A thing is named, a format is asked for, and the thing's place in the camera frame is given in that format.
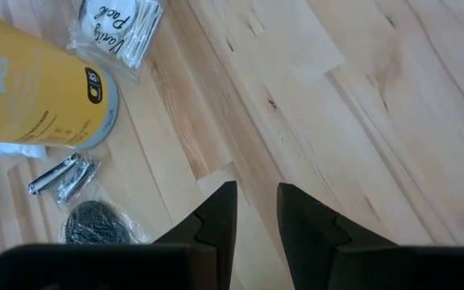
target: wood grain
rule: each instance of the wood grain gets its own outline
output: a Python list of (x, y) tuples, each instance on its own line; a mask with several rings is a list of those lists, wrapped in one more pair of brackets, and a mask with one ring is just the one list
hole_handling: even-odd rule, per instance
[[(64, 49), (70, 2), (0, 0)], [(292, 288), (276, 222), (291, 182), (401, 244), (464, 245), (464, 1), (171, 0), (97, 181), (152, 238), (237, 180), (233, 289)], [(0, 157), (0, 252), (56, 242), (66, 212)]]

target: yellow container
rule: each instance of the yellow container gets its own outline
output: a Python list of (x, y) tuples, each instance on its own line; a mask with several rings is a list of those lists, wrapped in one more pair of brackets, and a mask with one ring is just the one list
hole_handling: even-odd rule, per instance
[(0, 141), (92, 147), (110, 132), (118, 87), (99, 67), (0, 21)]

